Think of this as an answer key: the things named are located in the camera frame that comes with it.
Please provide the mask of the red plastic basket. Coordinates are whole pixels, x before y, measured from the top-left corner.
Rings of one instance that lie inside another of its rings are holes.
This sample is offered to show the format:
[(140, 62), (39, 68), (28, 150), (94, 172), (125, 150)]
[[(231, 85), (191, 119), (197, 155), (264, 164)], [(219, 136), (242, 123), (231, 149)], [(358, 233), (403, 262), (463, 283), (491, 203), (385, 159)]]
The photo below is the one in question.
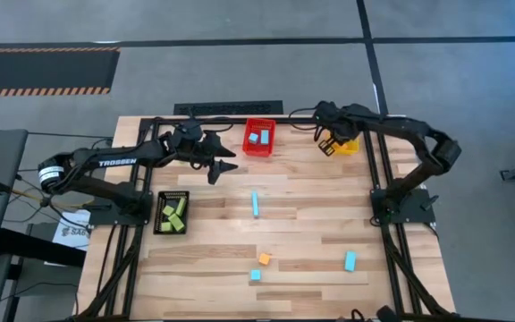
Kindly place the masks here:
[[(251, 157), (270, 157), (274, 148), (275, 127), (276, 122), (273, 119), (249, 118), (246, 121), (242, 150)], [(260, 145), (259, 139), (257, 144), (249, 143), (248, 136), (256, 133), (259, 137), (262, 130), (270, 131), (270, 143), (267, 146)]]

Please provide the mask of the black plastic basket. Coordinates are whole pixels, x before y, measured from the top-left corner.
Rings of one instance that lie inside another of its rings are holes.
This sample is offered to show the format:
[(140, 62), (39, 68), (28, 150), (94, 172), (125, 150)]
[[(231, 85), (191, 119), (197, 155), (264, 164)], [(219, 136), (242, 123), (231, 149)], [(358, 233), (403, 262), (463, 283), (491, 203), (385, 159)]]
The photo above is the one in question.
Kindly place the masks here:
[[(165, 206), (171, 206), (176, 209), (178, 201), (180, 198), (187, 199), (187, 205), (184, 209), (182, 216), (180, 216), (181, 220), (185, 224), (185, 229), (182, 232), (176, 232), (174, 229), (170, 233), (163, 233), (160, 230), (160, 225), (163, 222), (169, 222), (168, 217), (163, 214), (163, 209)], [(171, 235), (171, 234), (185, 234), (188, 229), (188, 219), (189, 219), (189, 201), (190, 201), (190, 193), (188, 191), (159, 191), (156, 203), (156, 212), (154, 217), (154, 228), (153, 234), (156, 235)]]

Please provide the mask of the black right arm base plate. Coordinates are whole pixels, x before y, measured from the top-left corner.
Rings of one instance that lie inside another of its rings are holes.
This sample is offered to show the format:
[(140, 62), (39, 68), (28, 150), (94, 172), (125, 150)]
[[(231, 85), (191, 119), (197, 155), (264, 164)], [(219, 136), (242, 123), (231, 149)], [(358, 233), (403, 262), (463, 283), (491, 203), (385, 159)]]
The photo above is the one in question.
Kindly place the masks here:
[(438, 196), (431, 197), (428, 190), (415, 189), (400, 199), (388, 199), (386, 190), (370, 192), (374, 217), (379, 224), (421, 223), (435, 221), (433, 204)]

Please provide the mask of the white printed paper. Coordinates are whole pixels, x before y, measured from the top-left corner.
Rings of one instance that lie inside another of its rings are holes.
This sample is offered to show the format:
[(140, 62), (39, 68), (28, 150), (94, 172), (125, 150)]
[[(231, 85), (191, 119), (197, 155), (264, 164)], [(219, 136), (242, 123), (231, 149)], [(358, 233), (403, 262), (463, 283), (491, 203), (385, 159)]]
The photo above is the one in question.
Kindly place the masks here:
[(89, 224), (90, 213), (87, 210), (77, 210), (74, 213), (63, 212), (64, 219), (60, 219), (53, 242), (77, 250), (86, 251), (89, 246), (89, 233), (85, 227)]

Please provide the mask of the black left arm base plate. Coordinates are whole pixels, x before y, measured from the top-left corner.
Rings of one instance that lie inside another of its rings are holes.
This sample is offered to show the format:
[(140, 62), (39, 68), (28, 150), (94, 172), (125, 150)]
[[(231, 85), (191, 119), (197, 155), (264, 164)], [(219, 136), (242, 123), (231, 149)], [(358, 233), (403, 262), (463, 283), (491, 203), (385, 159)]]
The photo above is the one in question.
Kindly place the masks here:
[(150, 220), (153, 196), (135, 191), (130, 197), (95, 197), (83, 208), (90, 213), (91, 225), (146, 225)]

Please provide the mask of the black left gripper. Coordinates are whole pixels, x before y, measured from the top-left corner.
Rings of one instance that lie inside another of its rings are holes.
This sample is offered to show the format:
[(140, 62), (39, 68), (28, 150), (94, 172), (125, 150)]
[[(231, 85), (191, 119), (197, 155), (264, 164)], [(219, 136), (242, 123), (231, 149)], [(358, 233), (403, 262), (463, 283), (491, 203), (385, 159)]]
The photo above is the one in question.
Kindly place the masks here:
[(207, 182), (211, 185), (216, 184), (222, 173), (238, 168), (223, 160), (215, 161), (215, 157), (236, 157), (236, 154), (222, 145), (216, 131), (202, 130), (198, 121), (175, 124), (167, 145), (177, 160), (188, 162), (194, 170), (207, 167)]

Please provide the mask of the dark round object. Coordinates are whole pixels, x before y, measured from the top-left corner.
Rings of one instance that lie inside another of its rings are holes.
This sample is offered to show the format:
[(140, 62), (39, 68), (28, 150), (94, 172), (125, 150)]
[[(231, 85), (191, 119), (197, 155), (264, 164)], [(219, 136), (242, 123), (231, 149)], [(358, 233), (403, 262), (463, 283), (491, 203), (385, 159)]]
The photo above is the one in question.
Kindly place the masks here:
[(396, 313), (388, 306), (383, 306), (376, 312), (376, 317), (380, 322), (399, 322)]

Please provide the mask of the yellow plastic basket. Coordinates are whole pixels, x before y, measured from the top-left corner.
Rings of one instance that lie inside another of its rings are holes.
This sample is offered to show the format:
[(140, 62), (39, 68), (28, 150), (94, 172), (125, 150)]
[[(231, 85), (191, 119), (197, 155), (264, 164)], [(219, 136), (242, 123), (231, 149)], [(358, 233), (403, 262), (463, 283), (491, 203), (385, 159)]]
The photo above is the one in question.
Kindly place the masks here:
[(332, 144), (332, 148), (334, 149), (334, 153), (336, 155), (352, 156), (359, 152), (359, 138), (356, 138), (355, 140), (349, 140), (343, 144), (334, 142)]

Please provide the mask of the black hazard-striped floor mat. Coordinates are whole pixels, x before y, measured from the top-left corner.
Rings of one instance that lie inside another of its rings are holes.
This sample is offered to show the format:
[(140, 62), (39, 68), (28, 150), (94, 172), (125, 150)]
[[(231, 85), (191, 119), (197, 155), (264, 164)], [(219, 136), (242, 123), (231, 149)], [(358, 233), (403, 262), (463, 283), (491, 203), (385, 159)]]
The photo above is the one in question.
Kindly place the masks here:
[(0, 97), (105, 95), (118, 47), (0, 48)]

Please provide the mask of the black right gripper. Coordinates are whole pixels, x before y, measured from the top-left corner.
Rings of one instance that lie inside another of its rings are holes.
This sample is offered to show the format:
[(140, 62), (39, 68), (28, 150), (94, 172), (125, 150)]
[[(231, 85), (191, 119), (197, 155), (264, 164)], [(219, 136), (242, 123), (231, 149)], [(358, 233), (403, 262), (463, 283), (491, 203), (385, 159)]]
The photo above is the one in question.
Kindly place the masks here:
[[(313, 117), (317, 125), (314, 141), (319, 140), (322, 131), (329, 131), (330, 138), (337, 143), (355, 140), (359, 136), (357, 125), (352, 123), (334, 102), (319, 102), (314, 108)], [(320, 140), (318, 147), (323, 150), (327, 157), (335, 152), (328, 139)]]

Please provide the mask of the black beam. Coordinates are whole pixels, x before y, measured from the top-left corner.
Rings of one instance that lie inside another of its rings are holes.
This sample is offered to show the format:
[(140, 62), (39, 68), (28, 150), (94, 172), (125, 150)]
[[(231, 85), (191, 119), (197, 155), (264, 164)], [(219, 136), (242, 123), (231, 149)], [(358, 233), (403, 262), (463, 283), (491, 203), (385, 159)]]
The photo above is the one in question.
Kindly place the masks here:
[(0, 255), (34, 258), (70, 267), (83, 267), (86, 252), (6, 228), (0, 229)]

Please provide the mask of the black floor grille strip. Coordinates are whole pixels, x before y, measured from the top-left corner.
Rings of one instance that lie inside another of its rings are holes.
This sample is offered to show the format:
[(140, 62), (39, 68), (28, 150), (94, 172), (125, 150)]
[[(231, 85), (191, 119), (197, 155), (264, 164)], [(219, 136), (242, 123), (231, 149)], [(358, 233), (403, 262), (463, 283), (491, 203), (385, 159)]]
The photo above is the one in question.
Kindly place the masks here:
[(284, 114), (282, 100), (180, 103), (173, 107), (174, 115), (246, 115)]

